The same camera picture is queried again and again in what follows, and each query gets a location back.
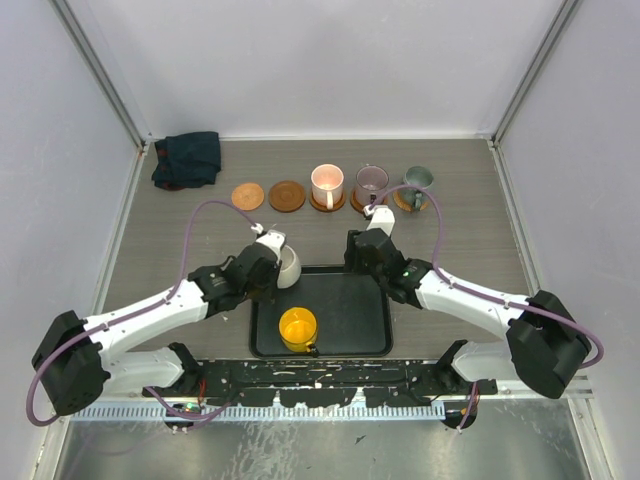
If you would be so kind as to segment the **grey ceramic mug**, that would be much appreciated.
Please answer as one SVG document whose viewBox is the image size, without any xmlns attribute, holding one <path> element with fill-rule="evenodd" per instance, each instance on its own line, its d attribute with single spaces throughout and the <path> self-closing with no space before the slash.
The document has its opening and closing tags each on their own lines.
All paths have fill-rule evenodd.
<svg viewBox="0 0 640 480">
<path fill-rule="evenodd" d="M 403 189 L 400 193 L 402 200 L 409 206 L 409 209 L 420 211 L 428 204 L 428 197 L 424 193 L 432 187 L 434 176 L 432 172 L 423 166 L 410 167 L 404 174 L 403 183 L 413 185 L 413 188 Z"/>
</svg>

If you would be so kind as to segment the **brown wooden coaster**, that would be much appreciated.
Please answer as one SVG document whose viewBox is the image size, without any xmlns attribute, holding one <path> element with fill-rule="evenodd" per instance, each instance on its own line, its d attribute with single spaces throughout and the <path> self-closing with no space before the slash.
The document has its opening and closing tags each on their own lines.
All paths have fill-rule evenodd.
<svg viewBox="0 0 640 480">
<path fill-rule="evenodd" d="M 299 210 L 306 201 L 304 187 L 295 181 L 284 180 L 274 184 L 269 190 L 270 206 L 281 213 Z"/>
<path fill-rule="evenodd" d="M 333 205 L 332 209 L 327 208 L 325 205 L 320 204 L 315 197 L 313 196 L 313 193 L 310 192 L 309 193 L 309 202 L 312 205 L 313 208 L 315 208 L 316 210 L 323 212 L 323 213 L 333 213 L 338 211 L 339 209 L 341 209 L 345 202 L 346 202 L 346 194 L 343 193 L 341 198 Z"/>
<path fill-rule="evenodd" d="M 355 190 L 352 190 L 351 194 L 350 194 L 350 204 L 353 207 L 353 209 L 358 212 L 359 214 L 363 214 L 364 212 L 364 208 L 367 205 L 371 205 L 371 204 L 361 204 L 358 199 L 356 198 L 356 192 Z M 380 204 L 377 205 L 388 205 L 388 198 L 383 198 L 382 202 Z"/>
</svg>

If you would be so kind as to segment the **yellow mug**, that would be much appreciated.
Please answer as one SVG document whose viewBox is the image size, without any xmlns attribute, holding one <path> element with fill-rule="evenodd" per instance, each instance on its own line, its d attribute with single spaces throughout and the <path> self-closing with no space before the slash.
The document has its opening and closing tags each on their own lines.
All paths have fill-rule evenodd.
<svg viewBox="0 0 640 480">
<path fill-rule="evenodd" d="M 318 323 L 309 309 L 292 307 L 286 310 L 279 319 L 278 331 L 289 351 L 312 357 L 319 355 L 316 346 Z"/>
</svg>

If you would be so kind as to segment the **pink ceramic mug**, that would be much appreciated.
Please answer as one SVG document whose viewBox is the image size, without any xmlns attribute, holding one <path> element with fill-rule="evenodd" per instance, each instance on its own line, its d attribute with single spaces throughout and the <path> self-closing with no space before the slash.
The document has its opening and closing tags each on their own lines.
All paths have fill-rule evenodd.
<svg viewBox="0 0 640 480">
<path fill-rule="evenodd" d="M 315 199 L 327 208 L 333 205 L 343 194 L 344 174 L 333 164 L 317 166 L 311 173 L 311 192 Z"/>
</svg>

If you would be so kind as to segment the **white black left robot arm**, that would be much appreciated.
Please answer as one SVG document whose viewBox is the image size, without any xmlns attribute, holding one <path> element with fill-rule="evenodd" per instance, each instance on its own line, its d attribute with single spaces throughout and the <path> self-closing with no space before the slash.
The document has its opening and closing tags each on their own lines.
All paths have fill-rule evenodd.
<svg viewBox="0 0 640 480">
<path fill-rule="evenodd" d="M 138 352 L 136 346 L 248 299 L 270 298 L 284 243 L 282 235 L 270 231 L 238 256 L 196 269 L 167 292 L 85 319 L 74 311 L 58 315 L 32 358 L 36 381 L 56 415 L 74 414 L 104 393 L 147 386 L 169 388 L 178 396 L 194 393 L 200 372 L 185 346 L 154 352 Z"/>
</svg>

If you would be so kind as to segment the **purple glass cup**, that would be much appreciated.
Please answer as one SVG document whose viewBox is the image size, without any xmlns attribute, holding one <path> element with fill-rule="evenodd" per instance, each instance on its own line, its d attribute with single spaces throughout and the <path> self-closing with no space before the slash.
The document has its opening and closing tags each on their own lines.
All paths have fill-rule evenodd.
<svg viewBox="0 0 640 480">
<path fill-rule="evenodd" d="M 366 206 L 376 201 L 387 189 L 388 173 L 379 166 L 362 167 L 356 174 L 355 199 Z"/>
</svg>

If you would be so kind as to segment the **white ceramic mug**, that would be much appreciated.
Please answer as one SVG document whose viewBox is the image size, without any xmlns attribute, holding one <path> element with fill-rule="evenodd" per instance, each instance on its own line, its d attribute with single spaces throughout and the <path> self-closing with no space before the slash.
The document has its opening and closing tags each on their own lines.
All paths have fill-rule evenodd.
<svg viewBox="0 0 640 480">
<path fill-rule="evenodd" d="M 295 285 L 301 276 L 300 258 L 293 248 L 285 245 L 281 250 L 281 266 L 277 279 L 277 288 L 285 290 Z"/>
</svg>

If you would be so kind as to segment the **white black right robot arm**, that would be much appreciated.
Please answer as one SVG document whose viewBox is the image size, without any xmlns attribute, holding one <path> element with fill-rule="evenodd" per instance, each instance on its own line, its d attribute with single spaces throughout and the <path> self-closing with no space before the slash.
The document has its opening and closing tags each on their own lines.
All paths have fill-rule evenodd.
<svg viewBox="0 0 640 480">
<path fill-rule="evenodd" d="M 586 333 L 555 295 L 512 295 L 457 279 L 405 258 L 380 228 L 349 231 L 344 259 L 393 301 L 456 317 L 497 337 L 493 344 L 466 341 L 446 359 L 438 379 L 449 393 L 462 393 L 473 381 L 518 379 L 557 399 L 591 351 Z"/>
</svg>

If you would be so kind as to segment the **woven rattan coaster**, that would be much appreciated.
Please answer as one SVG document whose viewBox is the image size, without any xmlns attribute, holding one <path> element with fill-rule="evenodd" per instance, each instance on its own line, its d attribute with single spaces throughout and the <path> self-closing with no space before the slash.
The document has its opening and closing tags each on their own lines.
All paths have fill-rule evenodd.
<svg viewBox="0 0 640 480">
<path fill-rule="evenodd" d="M 232 204 L 243 211 L 253 211 L 259 208 L 264 199 L 263 188 L 254 182 L 238 185 L 231 194 Z"/>
<path fill-rule="evenodd" d="M 399 208 L 410 213 L 423 211 L 429 206 L 428 197 L 420 188 L 402 186 L 394 191 L 393 199 Z"/>
</svg>

